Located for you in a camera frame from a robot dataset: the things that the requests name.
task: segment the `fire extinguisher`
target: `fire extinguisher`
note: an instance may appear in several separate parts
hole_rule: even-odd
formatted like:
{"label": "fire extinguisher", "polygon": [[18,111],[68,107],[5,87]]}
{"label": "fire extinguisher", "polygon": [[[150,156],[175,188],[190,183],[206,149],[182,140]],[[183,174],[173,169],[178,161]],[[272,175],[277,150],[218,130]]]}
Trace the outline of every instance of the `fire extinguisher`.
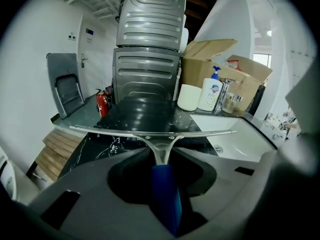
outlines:
{"label": "fire extinguisher", "polygon": [[100,89],[97,89],[98,92],[96,94],[96,102],[97,102],[97,108],[100,113],[100,117],[103,118],[108,112],[109,112],[109,107],[108,107],[108,98],[107,94]]}

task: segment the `white cup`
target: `white cup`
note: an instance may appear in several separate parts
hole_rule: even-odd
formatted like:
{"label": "white cup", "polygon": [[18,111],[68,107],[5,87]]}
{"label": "white cup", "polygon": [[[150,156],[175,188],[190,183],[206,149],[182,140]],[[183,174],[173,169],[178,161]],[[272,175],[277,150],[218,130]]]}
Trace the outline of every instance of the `white cup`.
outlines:
{"label": "white cup", "polygon": [[201,90],[202,89],[199,87],[183,84],[178,98],[178,107],[186,111],[196,110]]}

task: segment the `white door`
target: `white door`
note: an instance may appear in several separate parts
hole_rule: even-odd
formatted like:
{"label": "white door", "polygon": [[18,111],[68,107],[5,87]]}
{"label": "white door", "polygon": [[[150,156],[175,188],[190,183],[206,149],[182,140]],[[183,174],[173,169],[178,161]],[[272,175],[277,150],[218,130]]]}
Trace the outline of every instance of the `white door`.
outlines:
{"label": "white door", "polygon": [[96,89],[104,90],[111,84],[112,54],[108,54],[107,46],[104,25],[94,17],[82,15],[78,33],[77,61],[83,98],[88,98],[97,93]]}

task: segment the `black marble countertop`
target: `black marble countertop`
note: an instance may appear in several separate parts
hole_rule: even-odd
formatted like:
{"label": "black marble countertop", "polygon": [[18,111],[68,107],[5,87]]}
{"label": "black marble countertop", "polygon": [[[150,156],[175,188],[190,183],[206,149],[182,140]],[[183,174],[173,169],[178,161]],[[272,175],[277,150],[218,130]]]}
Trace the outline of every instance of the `black marble countertop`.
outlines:
{"label": "black marble countertop", "polygon": [[[219,114],[213,114],[196,109],[188,112],[179,108],[176,102],[132,97],[122,99],[95,127],[139,132],[200,132],[201,129],[191,115],[241,117],[260,131],[275,148],[283,143],[283,140],[276,138],[275,133],[262,121],[244,111],[237,111],[233,114],[222,111]],[[136,138],[88,133],[70,156],[59,177],[81,164],[146,146],[144,142]],[[218,155],[206,137],[183,138],[178,140],[174,146],[213,156]]]}

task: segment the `blue pump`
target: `blue pump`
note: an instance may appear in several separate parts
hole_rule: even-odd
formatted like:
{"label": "blue pump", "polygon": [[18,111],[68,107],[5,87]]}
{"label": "blue pump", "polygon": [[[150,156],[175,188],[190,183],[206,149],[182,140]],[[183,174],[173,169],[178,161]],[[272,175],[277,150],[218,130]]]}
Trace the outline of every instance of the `blue pump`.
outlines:
{"label": "blue pump", "polygon": [[211,78],[219,80],[218,70],[221,70],[221,68],[218,66],[213,66],[213,68],[214,68],[215,72],[212,74]]}

